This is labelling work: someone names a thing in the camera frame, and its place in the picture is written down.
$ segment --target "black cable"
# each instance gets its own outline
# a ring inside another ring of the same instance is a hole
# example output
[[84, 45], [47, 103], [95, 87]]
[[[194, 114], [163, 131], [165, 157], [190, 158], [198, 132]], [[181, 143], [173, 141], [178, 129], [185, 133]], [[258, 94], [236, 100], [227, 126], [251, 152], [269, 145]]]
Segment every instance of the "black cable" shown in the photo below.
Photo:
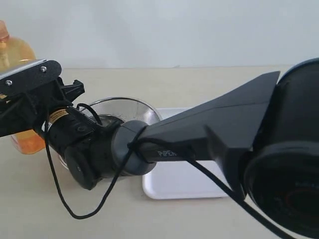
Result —
[[[167, 148], [173, 152], [176, 152], [180, 155], [185, 155], [185, 152], [179, 152], [174, 149], [172, 144], [169, 142], [166, 142], [161, 139], [154, 139], [154, 138], [142, 138], [136, 141], [133, 141], [131, 143], [131, 147], [135, 150], [138, 150], [139, 147], [143, 143], [154, 143], [159, 146], [162, 146], [164, 148]], [[275, 235], [279, 236], [283, 239], [295, 239], [293, 236], [289, 235], [288, 233], [281, 230], [278, 226], [273, 224], [271, 221], [266, 219], [263, 215], [261, 215], [259, 212], [257, 212], [254, 208], [252, 208], [248, 203], [246, 203], [244, 200], [239, 198], [237, 194], [235, 194], [226, 184], [224, 184], [218, 177], [216, 177], [212, 172], [210, 172], [207, 168], [202, 166], [200, 163], [196, 162], [191, 157], [184, 156], [183, 157], [188, 163], [193, 165], [195, 168], [197, 168], [199, 171], [201, 171], [203, 174], [205, 174], [210, 180], [212, 180], [221, 190], [223, 190], [232, 200], [234, 200], [242, 209], [244, 209], [248, 214], [250, 214], [254, 219], [256, 219], [259, 223], [261, 223], [263, 226], [265, 226], [268, 230], [270, 230]]]
[[93, 117], [96, 120], [96, 122], [99, 125], [102, 125], [102, 121], [101, 121], [100, 117], [98, 116], [98, 114], [95, 112], [95, 110], [91, 106], [89, 106], [89, 105], [87, 105], [85, 103], [79, 103], [76, 106], [76, 109], [79, 109], [80, 107], [83, 107], [83, 108], [87, 109], [93, 115]]
[[[62, 195], [62, 192], [61, 192], [61, 188], [60, 188], [60, 185], [59, 185], [59, 182], [58, 182], [58, 178], [56, 176], [56, 172], [55, 172], [55, 169], [54, 169], [54, 166], [53, 166], [53, 162], [52, 162], [52, 157], [51, 157], [51, 153], [50, 153], [50, 148], [49, 148], [49, 142], [48, 142], [48, 128], [49, 128], [49, 111], [47, 111], [47, 115], [46, 115], [46, 121], [45, 121], [45, 125], [44, 125], [44, 142], [45, 142], [45, 150], [46, 150], [46, 153], [47, 153], [47, 157], [48, 157], [48, 160], [49, 160], [49, 164], [50, 164], [50, 168], [51, 168], [51, 171], [52, 171], [52, 176], [53, 176], [53, 179], [54, 179], [54, 183], [55, 183], [55, 187], [56, 187], [56, 190], [58, 192], [58, 195], [60, 197], [60, 200], [63, 204], [63, 206], [66, 208], [66, 210], [69, 212], [69, 214], [75, 218], [75, 219], [78, 219], [78, 220], [82, 220], [82, 219], [86, 219], [86, 218], [90, 218], [91, 216], [94, 216], [95, 214], [97, 214], [100, 209], [103, 207], [107, 197], [109, 196], [109, 194], [111, 193], [116, 181], [118, 180], [119, 176], [121, 175], [121, 172], [122, 170], [124, 169], [125, 165], [127, 164], [127, 162], [129, 161], [129, 158], [131, 156], [131, 154], [134, 152], [134, 149], [132, 147], [129, 147], [129, 151], [128, 153], [125, 155], [124, 159], [123, 159], [123, 162], [122, 164], [120, 165], [120, 167], [118, 168], [118, 170], [116, 171], [115, 175], [114, 175], [114, 178], [112, 179], [112, 182], [109, 186], [109, 188], [107, 189], [107, 191], [105, 192], [100, 204], [98, 205], [98, 207], [91, 213], [88, 213], [86, 215], [76, 215], [72, 209], [69, 207], [69, 205], [66, 203], [63, 195]], [[137, 138], [140, 136], [140, 134], [144, 131], [145, 127], [142, 128], [138, 133], [137, 135], [135, 136], [135, 138], [133, 139], [132, 142], [134, 142], [135, 140], [137, 140]]]

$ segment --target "white plate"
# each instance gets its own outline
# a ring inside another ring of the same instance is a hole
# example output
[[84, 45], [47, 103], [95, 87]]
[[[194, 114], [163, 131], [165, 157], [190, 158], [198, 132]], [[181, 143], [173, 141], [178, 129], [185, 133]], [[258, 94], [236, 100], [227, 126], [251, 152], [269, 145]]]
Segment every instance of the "white plate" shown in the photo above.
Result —
[[[168, 118], [187, 108], [158, 109], [162, 118]], [[222, 172], [213, 161], [200, 163], [226, 182]], [[186, 198], [215, 198], [227, 195], [187, 162], [160, 162], [148, 174], [143, 176], [143, 190], [153, 199], [186, 199]]]

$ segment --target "white table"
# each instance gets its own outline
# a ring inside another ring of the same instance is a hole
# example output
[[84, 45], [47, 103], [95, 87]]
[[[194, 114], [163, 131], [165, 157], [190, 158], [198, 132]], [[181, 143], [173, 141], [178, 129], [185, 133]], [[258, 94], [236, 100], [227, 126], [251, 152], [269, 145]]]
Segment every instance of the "white table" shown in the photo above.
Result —
[[[63, 79], [82, 81], [86, 93], [77, 102], [132, 96], [157, 108], [191, 107], [281, 67], [64, 70]], [[274, 239], [229, 198], [149, 199], [141, 177], [116, 184], [95, 217], [77, 221], [62, 206], [46, 154], [21, 155], [8, 138], [0, 139], [0, 238], [2, 239]], [[62, 191], [78, 214], [93, 210], [107, 188], [81, 189], [55, 160]]]

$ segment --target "wall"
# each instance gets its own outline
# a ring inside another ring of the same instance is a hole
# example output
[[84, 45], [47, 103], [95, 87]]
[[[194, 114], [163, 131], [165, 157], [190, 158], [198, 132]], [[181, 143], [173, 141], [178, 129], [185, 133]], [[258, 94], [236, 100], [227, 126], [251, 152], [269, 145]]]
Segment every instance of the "wall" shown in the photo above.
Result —
[[295, 64], [319, 55], [317, 0], [5, 0], [0, 18], [65, 68]]

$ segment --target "orange bottle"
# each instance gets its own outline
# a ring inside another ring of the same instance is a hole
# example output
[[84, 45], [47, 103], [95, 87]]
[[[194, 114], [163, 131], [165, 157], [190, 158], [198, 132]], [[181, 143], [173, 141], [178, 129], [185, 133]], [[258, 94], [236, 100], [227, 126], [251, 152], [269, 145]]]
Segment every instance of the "orange bottle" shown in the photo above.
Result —
[[[25, 41], [9, 36], [4, 21], [0, 20], [0, 72], [34, 59], [31, 47]], [[11, 135], [11, 140], [15, 148], [24, 154], [33, 154], [45, 147], [43, 139], [33, 130]]]

